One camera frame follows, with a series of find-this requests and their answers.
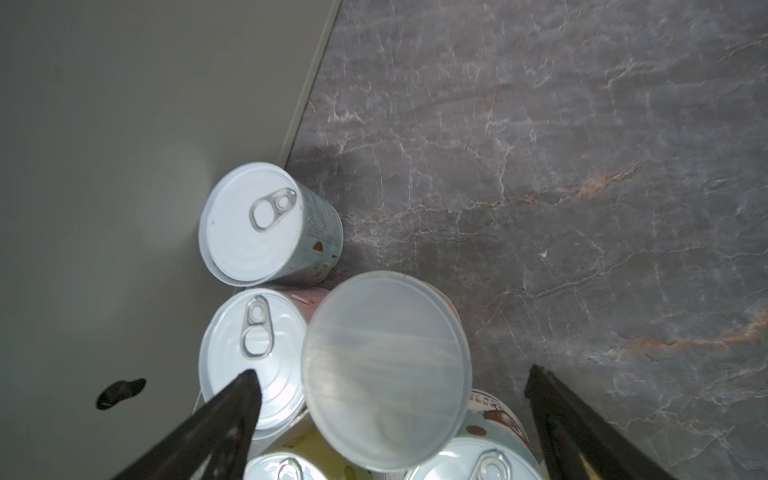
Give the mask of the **white can near cabinet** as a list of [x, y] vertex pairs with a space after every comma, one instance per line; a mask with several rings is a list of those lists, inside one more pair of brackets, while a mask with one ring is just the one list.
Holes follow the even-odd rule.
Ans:
[[210, 273], [227, 285], [311, 287], [337, 265], [344, 236], [329, 202], [284, 169], [254, 162], [214, 187], [198, 243]]

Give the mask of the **green labelled white can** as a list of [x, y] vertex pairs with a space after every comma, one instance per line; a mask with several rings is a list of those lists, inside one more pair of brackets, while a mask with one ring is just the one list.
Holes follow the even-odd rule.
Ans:
[[249, 460], [243, 479], [362, 480], [374, 474], [343, 457], [323, 437], [309, 412]]

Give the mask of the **teal labelled white can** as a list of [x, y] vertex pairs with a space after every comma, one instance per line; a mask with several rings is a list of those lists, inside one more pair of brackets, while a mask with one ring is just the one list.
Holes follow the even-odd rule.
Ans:
[[405, 474], [414, 480], [540, 479], [540, 464], [512, 410], [495, 396], [474, 389], [456, 436], [434, 457]]

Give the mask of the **pink labelled white can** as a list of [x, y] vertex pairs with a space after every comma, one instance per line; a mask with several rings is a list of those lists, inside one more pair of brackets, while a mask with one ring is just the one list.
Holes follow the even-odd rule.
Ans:
[[250, 457], [306, 413], [301, 352], [308, 324], [328, 294], [323, 288], [245, 289], [217, 310], [205, 331], [198, 361], [203, 402], [246, 370], [258, 376], [262, 405]]

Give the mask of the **orange can with plastic lid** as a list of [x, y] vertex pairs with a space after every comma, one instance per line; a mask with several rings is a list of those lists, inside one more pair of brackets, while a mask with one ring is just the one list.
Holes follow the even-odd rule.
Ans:
[[392, 271], [334, 288], [310, 320], [301, 379], [328, 443], [374, 472], [411, 469], [456, 435], [472, 366], [452, 302], [427, 282]]

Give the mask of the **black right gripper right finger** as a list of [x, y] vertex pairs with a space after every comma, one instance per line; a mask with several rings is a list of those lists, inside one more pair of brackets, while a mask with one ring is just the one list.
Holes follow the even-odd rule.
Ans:
[[670, 479], [553, 372], [534, 365], [525, 387], [551, 479]]

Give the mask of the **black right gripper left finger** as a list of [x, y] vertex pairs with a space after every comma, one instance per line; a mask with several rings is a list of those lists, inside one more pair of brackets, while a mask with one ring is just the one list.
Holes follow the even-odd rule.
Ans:
[[118, 479], [241, 479], [262, 407], [253, 369], [240, 373]]

